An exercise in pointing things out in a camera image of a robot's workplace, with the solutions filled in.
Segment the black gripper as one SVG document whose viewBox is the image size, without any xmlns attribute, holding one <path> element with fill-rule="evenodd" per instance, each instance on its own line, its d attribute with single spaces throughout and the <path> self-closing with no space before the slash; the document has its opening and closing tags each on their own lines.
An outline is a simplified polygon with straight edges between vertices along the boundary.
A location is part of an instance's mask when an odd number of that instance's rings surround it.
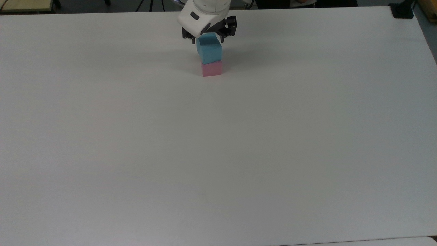
<svg viewBox="0 0 437 246">
<path fill-rule="evenodd" d="M 223 43 L 226 37 L 233 37 L 236 33 L 237 21 L 236 16 L 229 16 L 214 25 L 210 23 L 203 28 L 201 35 L 205 33 L 216 33 L 220 36 L 220 43 Z M 182 38 L 191 40 L 192 44 L 196 44 L 196 36 L 192 35 L 182 27 Z"/>
</svg>

